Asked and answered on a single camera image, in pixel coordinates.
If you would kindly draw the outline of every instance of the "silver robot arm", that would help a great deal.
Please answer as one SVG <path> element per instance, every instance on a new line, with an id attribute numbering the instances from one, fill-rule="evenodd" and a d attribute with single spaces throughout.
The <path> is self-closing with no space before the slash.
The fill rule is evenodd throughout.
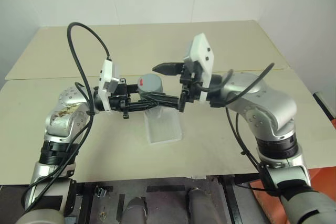
<path id="1" fill-rule="evenodd" d="M 183 63 L 162 63 L 153 68 L 164 75 L 181 75 L 179 111 L 184 111 L 186 102 L 206 100 L 211 107 L 226 106 L 239 113 L 257 140 L 261 160 L 257 168 L 261 181 L 270 195 L 280 197 L 290 223 L 335 223 L 335 202 L 310 187 L 302 148 L 296 138 L 295 101 L 261 80 L 243 96 L 228 103 L 258 76 L 252 73 L 235 73 L 231 77 L 211 74 L 214 54 L 204 34 L 195 36 L 183 60 Z"/>
<path id="2" fill-rule="evenodd" d="M 72 140 L 86 125 L 89 117 L 88 110 L 85 98 L 76 87 L 70 87 L 61 93 L 56 107 L 47 116 L 44 142 L 30 184 L 54 172 L 64 158 L 74 152 L 82 134 L 75 141 Z M 70 177 L 74 174 L 75 167 L 75 158 L 73 158 L 34 209 L 51 208 L 64 216 L 72 212 L 76 196 L 76 181 Z M 48 181 L 41 182 L 27 192 L 25 209 L 34 202 L 47 183 Z"/>
<path id="3" fill-rule="evenodd" d="M 221 97 L 231 99 L 256 78 L 251 73 L 233 74 L 230 83 L 221 89 Z M 253 132 L 261 160 L 261 181 L 265 188 L 281 192 L 280 200 L 290 223 L 334 223 L 335 202 L 310 187 L 302 148 L 296 140 L 294 100 L 260 81 L 228 107 L 239 113 Z"/>

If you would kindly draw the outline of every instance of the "gray cylindrical object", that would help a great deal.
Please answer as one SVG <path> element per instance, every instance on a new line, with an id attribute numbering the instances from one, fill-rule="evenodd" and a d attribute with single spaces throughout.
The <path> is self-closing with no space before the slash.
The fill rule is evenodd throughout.
<path id="1" fill-rule="evenodd" d="M 141 198 L 132 199 L 121 217 L 120 224 L 146 224 L 145 202 Z"/>
<path id="2" fill-rule="evenodd" d="M 189 211 L 192 224 L 223 224 L 210 197 L 204 191 L 189 191 Z"/>
<path id="3" fill-rule="evenodd" d="M 162 81 L 159 76 L 153 73 L 148 73 L 138 79 L 138 91 L 141 93 L 146 92 L 162 92 Z"/>
<path id="4" fill-rule="evenodd" d="M 138 79 L 138 92 L 141 97 L 142 93 L 163 92 L 162 81 L 159 76 L 153 73 L 147 73 Z M 157 106 L 145 111 L 147 116 L 159 118 L 162 113 L 162 107 Z"/>
<path id="5" fill-rule="evenodd" d="M 23 215 L 16 224 L 65 224 L 64 216 L 53 209 L 37 209 Z"/>

